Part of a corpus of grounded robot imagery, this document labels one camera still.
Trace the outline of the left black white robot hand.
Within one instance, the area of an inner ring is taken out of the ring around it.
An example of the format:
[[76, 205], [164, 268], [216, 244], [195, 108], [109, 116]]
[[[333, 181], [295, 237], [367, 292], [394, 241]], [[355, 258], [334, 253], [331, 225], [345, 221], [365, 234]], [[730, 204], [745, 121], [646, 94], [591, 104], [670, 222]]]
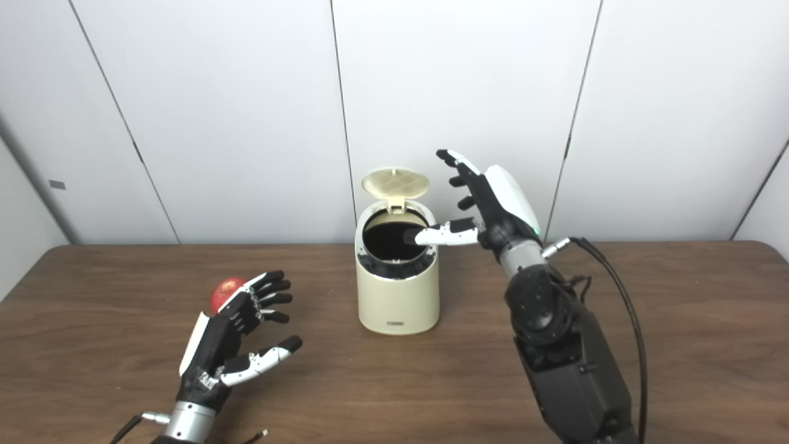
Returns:
[[228, 278], [211, 295], [211, 311], [200, 313], [179, 366], [176, 401], [219, 413], [232, 388], [271, 370], [303, 345], [291, 335], [278, 345], [240, 352], [242, 341], [265, 321], [288, 323], [290, 317], [271, 307], [291, 303], [290, 281], [282, 270], [251, 280]]

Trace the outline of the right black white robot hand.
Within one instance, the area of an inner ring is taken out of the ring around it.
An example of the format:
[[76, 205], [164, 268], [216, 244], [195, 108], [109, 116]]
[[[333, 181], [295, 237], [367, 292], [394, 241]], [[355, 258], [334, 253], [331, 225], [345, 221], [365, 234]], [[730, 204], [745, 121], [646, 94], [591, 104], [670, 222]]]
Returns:
[[446, 165], [456, 169], [450, 185], [468, 189], [468, 195], [459, 200], [457, 208], [475, 207], [479, 215], [422, 229], [407, 229], [403, 234], [407, 245], [480, 244], [498, 255], [502, 249], [521, 241], [542, 244], [538, 219], [521, 187], [507, 170], [493, 165], [481, 172], [454, 150], [440, 149], [436, 154]]

